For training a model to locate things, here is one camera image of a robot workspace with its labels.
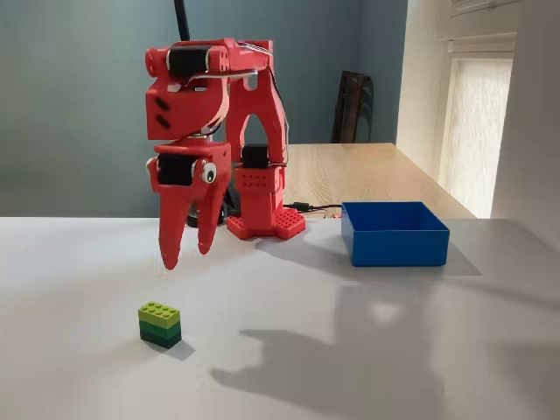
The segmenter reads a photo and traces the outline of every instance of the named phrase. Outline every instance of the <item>lego brick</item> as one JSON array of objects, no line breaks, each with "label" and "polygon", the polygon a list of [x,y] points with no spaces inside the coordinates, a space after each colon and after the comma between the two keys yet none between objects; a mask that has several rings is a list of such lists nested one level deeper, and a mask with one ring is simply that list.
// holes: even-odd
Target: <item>lego brick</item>
[{"label": "lego brick", "polygon": [[138,318],[153,326],[168,329],[179,322],[180,314],[179,310],[165,304],[148,302],[138,310]]},{"label": "lego brick", "polygon": [[178,332],[170,339],[162,339],[156,335],[150,334],[148,332],[140,331],[140,338],[144,341],[148,341],[152,344],[157,344],[158,346],[170,349],[182,340],[181,333]]},{"label": "lego brick", "polygon": [[170,328],[162,328],[148,322],[140,321],[140,331],[144,331],[145,333],[155,335],[162,339],[170,339],[175,334],[181,332],[181,321],[172,325]]}]

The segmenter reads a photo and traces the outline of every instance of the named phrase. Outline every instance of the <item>wooden tabletop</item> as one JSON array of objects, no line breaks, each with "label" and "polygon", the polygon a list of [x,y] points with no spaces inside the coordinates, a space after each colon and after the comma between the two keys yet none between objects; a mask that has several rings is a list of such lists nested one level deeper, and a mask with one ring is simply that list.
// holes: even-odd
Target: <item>wooden tabletop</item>
[{"label": "wooden tabletop", "polygon": [[292,144],[284,203],[422,201],[441,219],[474,215],[392,143]]}]

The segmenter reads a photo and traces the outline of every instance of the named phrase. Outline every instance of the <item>blue box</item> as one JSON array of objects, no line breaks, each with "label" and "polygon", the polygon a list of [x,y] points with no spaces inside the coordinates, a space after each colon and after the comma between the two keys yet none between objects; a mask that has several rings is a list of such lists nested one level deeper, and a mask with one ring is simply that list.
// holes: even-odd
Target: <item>blue box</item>
[{"label": "blue box", "polygon": [[342,237],[354,267],[447,262],[449,229],[421,202],[342,203]]}]

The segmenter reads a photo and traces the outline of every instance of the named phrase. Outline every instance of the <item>green lego brick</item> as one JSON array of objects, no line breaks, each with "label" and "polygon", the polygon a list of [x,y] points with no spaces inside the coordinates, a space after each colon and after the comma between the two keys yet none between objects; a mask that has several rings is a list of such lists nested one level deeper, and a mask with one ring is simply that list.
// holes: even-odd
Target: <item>green lego brick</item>
[{"label": "green lego brick", "polygon": [[160,328],[171,328],[180,320],[179,310],[165,304],[148,302],[138,310],[138,318]]},{"label": "green lego brick", "polygon": [[155,326],[153,324],[149,324],[144,321],[140,321],[140,331],[144,331],[145,333],[155,335],[162,339],[170,339],[175,334],[181,332],[181,321],[177,324],[172,325],[170,328],[161,328],[159,326]]},{"label": "green lego brick", "polygon": [[144,341],[148,341],[152,344],[157,344],[158,346],[170,349],[173,346],[175,346],[177,343],[179,343],[182,338],[181,338],[181,333],[178,332],[177,334],[175,334],[173,337],[171,337],[170,339],[162,339],[156,335],[150,334],[148,332],[144,332],[144,331],[140,331],[140,338]]}]

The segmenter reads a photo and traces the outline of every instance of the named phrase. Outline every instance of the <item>chair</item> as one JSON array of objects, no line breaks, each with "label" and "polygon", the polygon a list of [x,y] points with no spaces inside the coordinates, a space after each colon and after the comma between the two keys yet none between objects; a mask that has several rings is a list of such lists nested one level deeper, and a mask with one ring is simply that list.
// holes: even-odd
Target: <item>chair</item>
[{"label": "chair", "polygon": [[356,143],[360,118],[367,121],[367,138],[371,139],[374,110],[374,84],[361,73],[342,72],[339,98],[334,111],[332,143]]}]

